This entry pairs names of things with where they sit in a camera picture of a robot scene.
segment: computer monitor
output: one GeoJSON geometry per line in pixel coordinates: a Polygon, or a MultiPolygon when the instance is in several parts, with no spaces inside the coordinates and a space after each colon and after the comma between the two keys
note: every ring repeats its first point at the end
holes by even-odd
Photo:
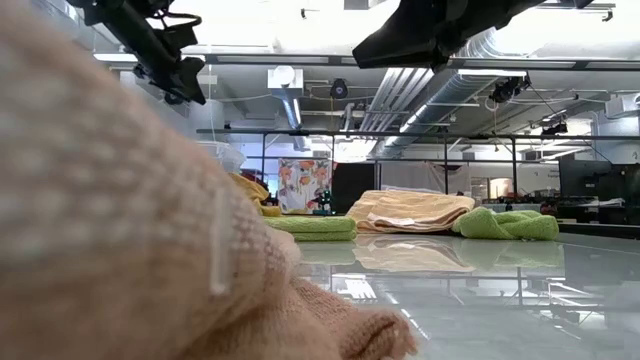
{"type": "Polygon", "coordinates": [[[608,161],[560,159],[562,197],[599,196],[600,179],[611,172],[608,161]]]}

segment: beige towel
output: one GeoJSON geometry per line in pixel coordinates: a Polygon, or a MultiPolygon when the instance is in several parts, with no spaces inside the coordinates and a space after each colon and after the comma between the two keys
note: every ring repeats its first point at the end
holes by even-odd
{"type": "Polygon", "coordinates": [[[291,237],[27,4],[0,1],[0,359],[413,351],[394,313],[292,277],[291,237]]]}
{"type": "Polygon", "coordinates": [[[362,194],[347,216],[356,220],[362,233],[435,232],[450,229],[474,204],[465,196],[371,190],[362,194]]]}

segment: folded towel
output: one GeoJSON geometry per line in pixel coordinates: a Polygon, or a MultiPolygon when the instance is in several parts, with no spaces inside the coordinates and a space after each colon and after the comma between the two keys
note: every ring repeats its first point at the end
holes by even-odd
{"type": "Polygon", "coordinates": [[[293,276],[293,238],[28,3],[0,1],[0,359],[413,352],[401,315],[293,276]]]}
{"type": "Polygon", "coordinates": [[[296,241],[351,241],[356,238],[355,230],[328,233],[291,233],[296,241]]]}
{"type": "Polygon", "coordinates": [[[356,201],[347,216],[356,221],[360,233],[426,233],[450,229],[474,204],[475,200],[465,196],[371,190],[356,201]]]}
{"type": "Polygon", "coordinates": [[[229,173],[229,176],[247,195],[253,205],[262,213],[262,216],[282,216],[279,206],[264,206],[260,202],[269,197],[269,192],[255,181],[251,181],[242,175],[229,173]]]}
{"type": "Polygon", "coordinates": [[[471,239],[553,240],[558,236],[558,222],[553,216],[536,211],[509,211],[496,214],[479,207],[460,216],[453,231],[471,239]]]}
{"type": "Polygon", "coordinates": [[[345,216],[282,216],[265,218],[267,225],[288,233],[349,233],[356,222],[345,216]]]}

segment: silver ductwork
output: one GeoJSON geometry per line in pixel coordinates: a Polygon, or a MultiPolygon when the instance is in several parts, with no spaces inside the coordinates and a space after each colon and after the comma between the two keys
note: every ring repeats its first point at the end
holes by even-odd
{"type": "MultiPolygon", "coordinates": [[[[278,66],[275,69],[269,69],[267,87],[271,91],[271,95],[282,100],[291,129],[300,129],[302,118],[298,98],[304,95],[302,69],[294,69],[291,66],[278,66]]],[[[306,138],[294,136],[293,148],[296,151],[309,150],[306,138]]]]}
{"type": "MultiPolygon", "coordinates": [[[[478,92],[491,85],[497,77],[495,75],[461,75],[457,70],[445,70],[448,77],[445,84],[427,102],[423,111],[415,116],[411,123],[405,124],[403,132],[426,132],[424,123],[435,123],[445,120],[457,108],[452,106],[429,106],[432,103],[460,104],[472,99],[478,92]]],[[[416,137],[392,137],[383,143],[378,152],[381,157],[398,156],[404,147],[414,142],[416,137]]]]}
{"type": "MultiPolygon", "coordinates": [[[[500,52],[497,50],[495,33],[496,30],[492,28],[476,35],[467,42],[465,47],[458,53],[458,56],[488,59],[504,56],[517,58],[525,57],[535,52],[533,50],[526,54],[500,52]]],[[[421,133],[429,131],[431,127],[425,126],[425,123],[441,122],[458,110],[457,107],[429,106],[429,104],[466,103],[499,78],[497,75],[463,75],[457,70],[445,70],[439,73],[438,77],[440,79],[444,77],[443,85],[424,104],[419,104],[416,107],[420,111],[405,120],[402,132],[421,133]]],[[[374,153],[379,157],[397,157],[406,146],[416,139],[415,137],[390,137],[378,143],[374,153]]]]}
{"type": "Polygon", "coordinates": [[[385,131],[427,85],[433,72],[426,69],[389,69],[376,92],[361,131],[385,131]]]}

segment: green towel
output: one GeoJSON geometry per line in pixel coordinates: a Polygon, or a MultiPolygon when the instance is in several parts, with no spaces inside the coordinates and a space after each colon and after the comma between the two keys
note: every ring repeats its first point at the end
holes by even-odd
{"type": "Polygon", "coordinates": [[[351,241],[356,238],[356,231],[330,233],[291,233],[296,241],[351,241]]]}
{"type": "Polygon", "coordinates": [[[558,222],[553,216],[536,211],[509,211],[496,214],[479,207],[460,216],[453,231],[470,239],[553,240],[558,236],[558,222]]]}
{"type": "Polygon", "coordinates": [[[356,222],[345,216],[280,216],[264,218],[267,225],[288,233],[350,233],[356,222]]]}

